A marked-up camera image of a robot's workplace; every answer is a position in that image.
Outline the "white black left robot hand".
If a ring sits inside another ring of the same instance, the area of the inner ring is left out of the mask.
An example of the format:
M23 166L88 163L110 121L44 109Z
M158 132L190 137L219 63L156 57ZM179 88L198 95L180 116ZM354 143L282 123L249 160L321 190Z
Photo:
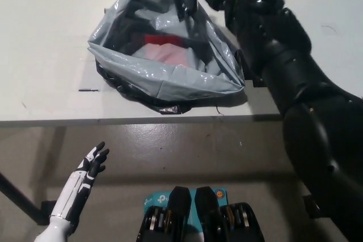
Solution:
M104 162L109 149L100 142L81 161L69 176L53 210L51 217L59 217L76 226L91 193L97 175L105 170Z

